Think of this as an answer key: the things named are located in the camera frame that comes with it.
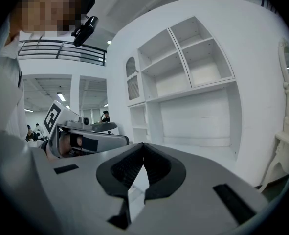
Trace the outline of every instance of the balcony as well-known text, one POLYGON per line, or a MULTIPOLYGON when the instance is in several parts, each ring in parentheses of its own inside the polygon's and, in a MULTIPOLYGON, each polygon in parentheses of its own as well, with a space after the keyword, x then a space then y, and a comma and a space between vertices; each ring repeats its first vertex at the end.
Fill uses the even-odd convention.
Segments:
POLYGON ((106 50, 59 40, 25 40, 19 42, 18 57, 23 59, 66 59, 105 66, 106 50))

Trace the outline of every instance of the seated person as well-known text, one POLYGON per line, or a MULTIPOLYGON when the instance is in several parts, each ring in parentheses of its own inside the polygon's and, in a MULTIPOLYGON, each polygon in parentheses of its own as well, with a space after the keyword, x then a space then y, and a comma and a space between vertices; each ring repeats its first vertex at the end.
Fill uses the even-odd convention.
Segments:
POLYGON ((29 142, 29 141, 36 141, 36 140, 38 140, 37 134, 35 134, 35 133, 31 130, 30 125, 27 125, 27 128, 28 128, 28 133, 27 133, 26 141, 29 142))
POLYGON ((105 122, 110 122, 110 115, 109 115, 109 112, 108 111, 104 111, 102 116, 101 116, 101 121, 103 123, 105 122))
POLYGON ((35 128, 35 130, 34 130, 34 132, 36 132, 37 130, 39 130, 40 132, 41 132, 41 134, 43 135, 43 128, 37 123, 36 124, 36 128, 35 128))
POLYGON ((37 135, 38 136, 38 140, 42 140, 42 141, 44 141, 44 137, 43 137, 43 135, 42 135, 42 132, 40 131, 40 130, 35 130, 35 135, 37 135))

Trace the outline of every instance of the white shelving unit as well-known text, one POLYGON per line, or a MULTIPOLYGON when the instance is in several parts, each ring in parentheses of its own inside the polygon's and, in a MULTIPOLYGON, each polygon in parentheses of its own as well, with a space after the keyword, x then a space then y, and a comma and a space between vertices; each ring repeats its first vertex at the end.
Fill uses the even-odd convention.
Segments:
POLYGON ((146 104, 141 103, 129 107, 131 115, 131 124, 133 128, 133 138, 135 143, 151 142, 148 130, 148 115, 146 104))
POLYGON ((130 107, 134 142, 203 156, 232 171, 241 140, 241 102, 216 39, 191 17, 157 34, 137 53, 144 102, 130 107))
POLYGON ((171 27, 171 31, 182 49, 201 42, 204 39, 212 38, 208 30, 196 17, 191 17, 174 25, 171 27))

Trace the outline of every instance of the white pillar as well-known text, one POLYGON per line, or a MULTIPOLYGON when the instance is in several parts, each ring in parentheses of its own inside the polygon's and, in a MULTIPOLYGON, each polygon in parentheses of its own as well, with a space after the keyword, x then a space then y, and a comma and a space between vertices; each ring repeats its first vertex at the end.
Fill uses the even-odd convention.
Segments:
POLYGON ((94 124, 93 111, 92 111, 92 109, 90 110, 90 114, 91 114, 91 124, 94 124))
POLYGON ((80 75, 72 75, 70 85, 70 109, 78 115, 80 115, 79 84, 80 84, 80 75))

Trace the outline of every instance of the white shirt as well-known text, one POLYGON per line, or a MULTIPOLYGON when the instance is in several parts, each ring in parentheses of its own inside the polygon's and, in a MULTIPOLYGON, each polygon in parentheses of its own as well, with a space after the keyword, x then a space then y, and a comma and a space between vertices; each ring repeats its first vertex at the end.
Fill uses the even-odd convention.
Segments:
MULTIPOLYGON (((17 105, 11 109, 11 115, 6 125, 5 131, 13 136, 19 137, 21 140, 25 140, 28 128, 26 123, 26 116, 24 112, 24 96, 23 96, 23 80, 20 77, 20 66, 18 61, 18 43, 19 35, 16 36, 11 43, 5 46, 6 40, 9 36, 10 22, 9 17, 5 20, 3 26, 0 29, 0 69, 13 84, 22 90, 22 96, 17 105)), ((31 147, 40 147, 43 141, 28 142, 31 147)))

